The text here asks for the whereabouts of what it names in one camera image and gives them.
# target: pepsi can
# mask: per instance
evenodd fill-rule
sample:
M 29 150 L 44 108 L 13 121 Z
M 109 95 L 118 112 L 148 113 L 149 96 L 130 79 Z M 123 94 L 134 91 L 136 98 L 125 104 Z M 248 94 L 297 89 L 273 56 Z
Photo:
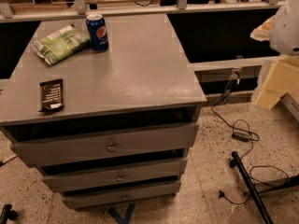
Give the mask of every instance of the pepsi can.
M 109 47 L 106 24 L 101 14 L 88 15 L 86 25 L 94 50 L 105 51 Z

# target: terrazzo floor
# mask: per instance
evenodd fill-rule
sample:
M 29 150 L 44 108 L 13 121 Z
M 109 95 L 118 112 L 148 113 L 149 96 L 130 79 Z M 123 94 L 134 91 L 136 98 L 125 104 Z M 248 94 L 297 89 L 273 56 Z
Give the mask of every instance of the terrazzo floor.
M 217 112 L 233 124 L 245 120 L 250 130 L 260 136 L 253 150 L 242 161 L 247 170 L 256 165 L 274 165 L 288 176 L 299 174 L 299 123 L 289 111 L 278 104 L 270 111 L 258 110 L 251 103 L 219 105 Z M 19 217 L 7 223 L 20 224 L 254 224 L 264 223 L 250 198 L 244 204 L 231 204 L 219 198 L 219 191 L 227 198 L 241 203 L 247 199 L 247 187 L 236 168 L 229 167 L 232 151 L 241 156 L 251 143 L 232 139 L 232 129 L 225 125 L 210 106 L 203 107 L 198 120 L 199 131 L 188 164 L 182 176 L 180 192 L 134 202 L 129 222 L 117 222 L 110 214 L 113 208 L 122 218 L 129 203 L 68 209 L 59 194 L 53 194 L 41 181 L 41 174 L 29 169 L 18 158 L 0 167 L 0 208 L 12 204 Z M 239 126 L 247 127 L 243 121 Z M 13 154 L 8 140 L 0 133 L 0 160 Z M 257 168 L 254 177 L 270 180 L 283 177 L 273 168 Z M 299 188 L 276 190 L 262 195 L 274 223 L 299 223 Z

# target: gray painted surface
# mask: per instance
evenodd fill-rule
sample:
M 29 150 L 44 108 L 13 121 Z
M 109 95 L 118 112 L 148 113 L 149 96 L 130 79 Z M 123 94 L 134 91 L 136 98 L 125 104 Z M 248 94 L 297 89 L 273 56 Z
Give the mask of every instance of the gray painted surface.
M 85 20 L 42 22 L 33 39 Z M 110 48 L 91 48 L 47 67 L 29 43 L 0 97 L 0 125 L 45 122 L 131 110 L 200 104 L 206 100 L 166 15 L 107 18 Z M 64 80 L 65 108 L 45 115 L 39 83 Z

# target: black cable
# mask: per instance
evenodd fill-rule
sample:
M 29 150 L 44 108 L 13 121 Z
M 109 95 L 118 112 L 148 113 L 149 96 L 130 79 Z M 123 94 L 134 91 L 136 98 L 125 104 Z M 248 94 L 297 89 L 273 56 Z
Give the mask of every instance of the black cable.
M 240 160 L 242 160 L 244 156 L 248 155 L 252 150 L 253 150 L 253 141 L 251 141 L 251 148 L 241 156 Z
M 254 169 L 256 169 L 256 168 L 273 168 L 273 169 L 279 170 L 281 173 L 283 173 L 283 174 L 286 176 L 286 178 L 285 178 L 285 180 L 284 180 L 284 183 L 283 183 L 283 184 L 280 184 L 280 185 L 273 185 L 273 184 L 270 184 L 269 182 L 264 182 L 264 181 L 261 181 L 261 180 L 255 178 L 255 177 L 253 177 L 253 175 L 252 175 L 252 171 L 253 171 Z M 253 166 L 253 167 L 250 169 L 250 171 L 249 171 L 249 176 L 250 176 L 250 178 L 251 178 L 253 181 L 257 181 L 257 182 L 259 182 L 259 183 L 264 184 L 265 186 L 268 186 L 268 187 L 270 187 L 270 188 L 274 188 L 274 189 L 279 189 L 279 188 L 284 187 L 284 186 L 288 183 L 288 180 L 289 180 L 289 176 L 288 176 L 288 174 L 287 174 L 285 171 L 283 171 L 283 170 L 281 170 L 280 168 L 277 168 L 277 167 L 275 167 L 275 166 L 272 166 L 272 165 Z
M 139 4 L 139 3 L 137 3 L 137 2 L 134 2 L 134 3 L 137 4 L 137 5 L 140 5 L 140 6 L 142 6 L 142 7 L 147 7 L 147 6 L 149 6 L 149 5 L 151 5 L 151 4 L 153 3 L 153 0 L 152 0 L 151 2 L 149 2 L 148 4 L 146 4 L 146 5 Z
M 213 113 L 215 115 L 217 115 L 228 127 L 232 128 L 233 130 L 238 130 L 238 131 L 241 131 L 241 132 L 245 132 L 245 133 L 248 133 L 249 134 L 249 137 L 250 137 L 250 141 L 259 141 L 260 140 L 260 136 L 257 134 L 257 133 L 254 133 L 254 132 L 251 132 L 251 131 L 246 131 L 244 129 L 240 129 L 240 128 L 236 128 L 234 127 L 234 125 L 231 125 L 229 124 L 220 114 L 218 114 L 215 110 L 214 110 L 214 107 L 217 106 L 218 104 L 220 104 L 222 101 L 224 101 L 228 96 L 230 96 L 232 94 L 232 92 L 230 91 L 227 95 L 225 95 L 224 97 L 222 97 L 216 104 L 214 104 L 212 107 L 211 107 L 211 110 L 213 111 Z
M 249 124 L 246 122 L 246 121 L 244 121 L 243 119 L 237 119 L 236 121 L 235 121 L 235 123 L 233 123 L 233 130 L 235 129 L 235 124 L 238 122 L 238 121 L 242 121 L 242 122 L 245 122 L 246 123 L 246 125 L 247 125 L 247 130 L 246 130 L 246 132 L 250 132 L 250 126 L 249 126 Z
M 230 202 L 231 204 L 242 205 L 242 204 L 245 204 L 246 202 L 249 201 L 251 195 L 249 195 L 249 197 L 248 197 L 244 202 L 242 202 L 242 203 L 236 203 L 236 202 L 231 201 L 229 198 L 227 198 L 227 197 L 225 196 L 225 193 L 224 193 L 223 191 L 221 191 L 221 190 L 220 190 L 219 197 L 220 197 L 220 198 L 225 198 L 225 199 L 226 199 L 228 202 Z

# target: white object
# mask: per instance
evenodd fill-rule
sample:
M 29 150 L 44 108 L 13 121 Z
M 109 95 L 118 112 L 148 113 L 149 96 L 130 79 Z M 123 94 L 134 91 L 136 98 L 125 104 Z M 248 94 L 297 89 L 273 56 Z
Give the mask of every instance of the white object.
M 299 55 L 299 0 L 287 0 L 278 10 L 270 35 L 271 49 L 281 54 Z

